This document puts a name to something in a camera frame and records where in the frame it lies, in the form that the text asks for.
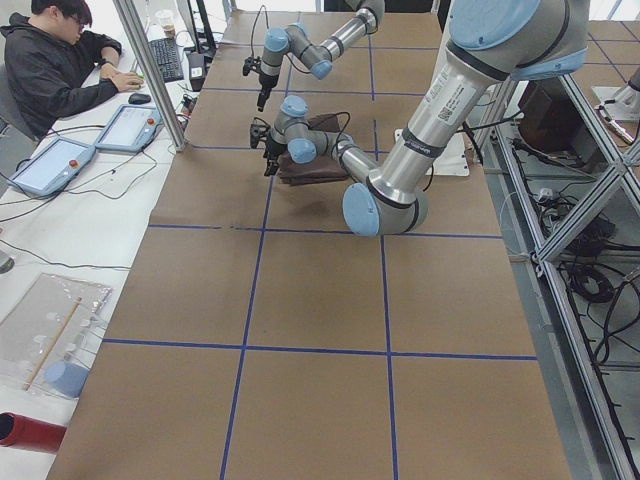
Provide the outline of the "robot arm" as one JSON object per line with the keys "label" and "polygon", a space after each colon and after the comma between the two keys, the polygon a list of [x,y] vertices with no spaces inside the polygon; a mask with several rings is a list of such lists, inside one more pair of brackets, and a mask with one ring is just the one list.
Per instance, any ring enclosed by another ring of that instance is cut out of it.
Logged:
{"label": "robot arm", "polygon": [[330,156],[354,179],[342,211],[361,236],[408,232],[427,214],[419,181],[443,153],[484,92],[507,79],[539,80],[578,70],[587,54],[587,1],[456,1],[449,11],[445,61],[382,164],[345,133],[310,128],[306,102],[287,96],[264,134],[266,172],[288,153],[298,164]]}
{"label": "robot arm", "polygon": [[354,16],[320,44],[311,42],[300,22],[285,28],[267,29],[262,55],[249,56],[243,65],[244,76],[250,71],[258,73],[261,85],[257,99],[259,112],[264,110],[271,91],[278,84],[286,55],[293,54],[315,78],[322,80],[348,48],[377,32],[385,13],[383,0],[347,1],[347,4],[355,11]]}

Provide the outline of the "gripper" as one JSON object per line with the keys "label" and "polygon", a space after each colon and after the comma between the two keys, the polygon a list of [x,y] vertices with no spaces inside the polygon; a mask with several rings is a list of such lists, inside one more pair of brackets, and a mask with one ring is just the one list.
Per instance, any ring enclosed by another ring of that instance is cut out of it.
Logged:
{"label": "gripper", "polygon": [[265,176],[275,176],[279,170],[279,157],[286,151],[286,145],[268,138],[265,143]]}
{"label": "gripper", "polygon": [[270,75],[264,72],[259,74],[259,82],[261,91],[258,94],[257,109],[263,111],[270,97],[270,91],[278,84],[278,76]]}

